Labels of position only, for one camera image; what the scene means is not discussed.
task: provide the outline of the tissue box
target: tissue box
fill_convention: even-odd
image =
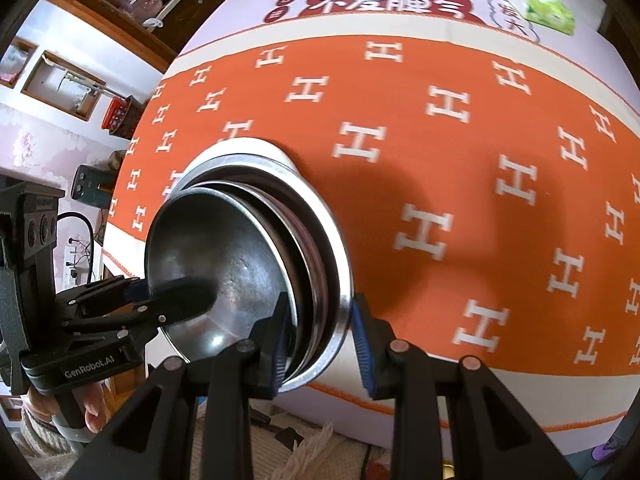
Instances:
[[[573,35],[575,18],[561,0],[507,0],[530,22],[554,28],[565,34]]]

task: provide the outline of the person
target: person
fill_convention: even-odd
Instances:
[[[83,397],[85,423],[98,433],[110,418],[99,383],[90,384]],[[200,477],[206,401],[196,414],[191,451],[191,480]],[[256,480],[387,480],[390,452],[368,446],[279,409],[270,401],[251,400],[252,456]],[[20,432],[14,441],[43,480],[62,480],[78,456],[51,423],[59,410],[53,397],[31,387],[23,397]]]

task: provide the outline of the stainless steel bowl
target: stainless steel bowl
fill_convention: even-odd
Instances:
[[[246,201],[207,187],[173,193],[146,241],[149,290],[191,276],[217,293],[206,314],[163,328],[174,348],[189,361],[216,355],[270,316],[282,291],[297,327],[300,285],[284,249],[280,235]],[[297,354],[292,352],[292,362]]]
[[[286,238],[290,240],[289,256],[299,269],[298,278],[303,296],[302,308],[298,305],[298,323],[301,326],[302,340],[308,340],[299,364],[289,371],[289,375],[298,373],[309,364],[318,348],[328,311],[326,274],[311,234],[287,206],[257,187],[226,180],[209,180],[199,183],[198,186],[226,191],[246,200],[264,215],[274,229],[283,230],[283,241]]]
[[[290,209],[318,248],[328,290],[326,324],[310,363],[288,377],[279,391],[303,386],[318,377],[334,359],[350,322],[353,279],[338,226],[322,198],[299,174],[258,155],[223,155],[203,162],[181,178],[170,199],[208,180],[242,182],[268,193]]]

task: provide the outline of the handle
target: handle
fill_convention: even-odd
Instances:
[[[85,387],[81,387],[56,394],[60,410],[51,417],[60,435],[68,440],[71,449],[76,453],[82,452],[84,446],[95,436],[84,423],[84,391]]]

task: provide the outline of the bolt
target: bolt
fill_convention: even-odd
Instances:
[[[389,348],[391,348],[392,352],[401,354],[402,352],[406,352],[409,349],[409,343],[404,339],[394,339],[391,343],[389,343]]]
[[[180,357],[178,357],[177,355],[174,355],[165,359],[164,363],[162,364],[164,365],[164,368],[166,368],[170,372],[173,372],[174,370],[177,370],[178,368],[180,368],[183,363],[184,361]]]
[[[462,365],[467,370],[471,370],[472,372],[475,370],[479,370],[482,366],[480,359],[474,357],[473,355],[468,355],[462,359]]]
[[[236,348],[242,353],[250,352],[255,348],[255,343],[250,339],[241,339],[236,343]]]

